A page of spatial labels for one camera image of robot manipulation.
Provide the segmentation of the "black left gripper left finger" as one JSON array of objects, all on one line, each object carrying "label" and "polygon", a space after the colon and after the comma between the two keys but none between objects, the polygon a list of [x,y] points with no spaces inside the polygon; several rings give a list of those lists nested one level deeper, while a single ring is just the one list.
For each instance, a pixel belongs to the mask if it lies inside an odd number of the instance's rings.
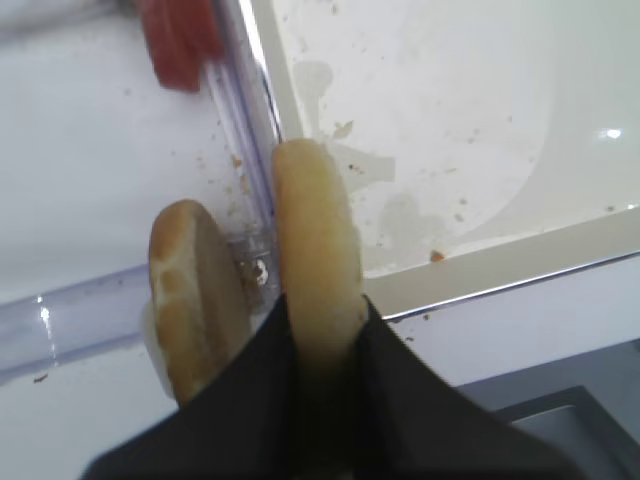
[{"label": "black left gripper left finger", "polygon": [[280,297],[255,336],[194,399],[101,454],[85,479],[294,479],[296,354]]}]

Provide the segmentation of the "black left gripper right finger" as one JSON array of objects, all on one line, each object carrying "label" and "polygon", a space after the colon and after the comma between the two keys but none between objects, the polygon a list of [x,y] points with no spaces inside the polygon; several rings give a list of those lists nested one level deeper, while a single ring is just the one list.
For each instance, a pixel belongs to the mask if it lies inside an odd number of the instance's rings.
[{"label": "black left gripper right finger", "polygon": [[632,478],[632,436],[586,388],[486,410],[421,361],[371,301],[364,305],[355,478]]}]

